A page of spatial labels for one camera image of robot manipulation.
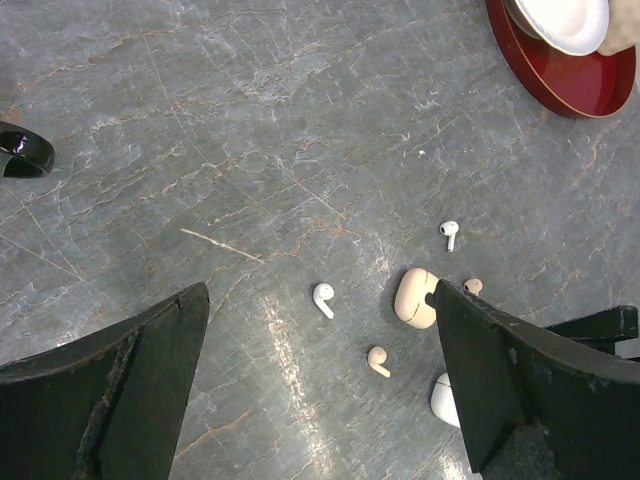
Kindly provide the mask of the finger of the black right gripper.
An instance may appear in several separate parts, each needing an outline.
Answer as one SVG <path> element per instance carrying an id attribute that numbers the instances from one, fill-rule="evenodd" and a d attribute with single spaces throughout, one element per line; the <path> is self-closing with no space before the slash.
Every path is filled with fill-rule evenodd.
<path id="1" fill-rule="evenodd" d="M 551 335 L 546 354 L 554 359 L 616 357 L 616 347 L 639 339 L 639 311 L 622 305 L 545 328 Z"/>

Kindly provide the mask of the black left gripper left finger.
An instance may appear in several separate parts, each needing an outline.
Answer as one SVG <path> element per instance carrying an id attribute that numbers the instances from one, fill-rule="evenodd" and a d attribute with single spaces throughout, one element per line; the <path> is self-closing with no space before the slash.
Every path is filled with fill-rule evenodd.
<path id="1" fill-rule="evenodd" d="M 204 283 L 1 368 L 4 479 L 166 479 L 209 317 Z"/>

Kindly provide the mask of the white earbud charging case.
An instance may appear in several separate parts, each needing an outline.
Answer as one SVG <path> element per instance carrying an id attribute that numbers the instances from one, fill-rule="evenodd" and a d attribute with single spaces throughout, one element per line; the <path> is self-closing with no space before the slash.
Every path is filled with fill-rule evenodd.
<path id="1" fill-rule="evenodd" d="M 431 394 L 430 406 L 438 419 L 450 426 L 460 428 L 451 382 L 447 373 L 440 375 L 436 380 Z"/>

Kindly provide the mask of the white earbud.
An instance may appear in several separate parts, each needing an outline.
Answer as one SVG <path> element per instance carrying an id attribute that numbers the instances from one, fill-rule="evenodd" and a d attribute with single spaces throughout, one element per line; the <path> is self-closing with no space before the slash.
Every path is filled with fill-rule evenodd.
<path id="1" fill-rule="evenodd" d="M 447 251 L 453 252 L 455 248 L 455 238 L 459 232 L 459 224 L 456 221 L 445 221 L 440 225 L 440 233 L 447 238 Z"/>
<path id="2" fill-rule="evenodd" d="M 334 318 L 334 312 L 327 304 L 327 301 L 334 298 L 335 291 L 328 283 L 318 284 L 313 291 L 313 301 L 318 309 L 329 319 Z"/>

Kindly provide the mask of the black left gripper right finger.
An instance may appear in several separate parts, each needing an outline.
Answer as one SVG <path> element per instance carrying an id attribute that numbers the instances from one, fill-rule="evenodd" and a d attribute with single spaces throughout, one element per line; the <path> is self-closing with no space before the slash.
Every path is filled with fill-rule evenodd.
<path id="1" fill-rule="evenodd" d="M 550 333 L 440 281 L 437 327 L 471 470 L 485 479 L 635 479 L 637 358 L 554 359 Z"/>

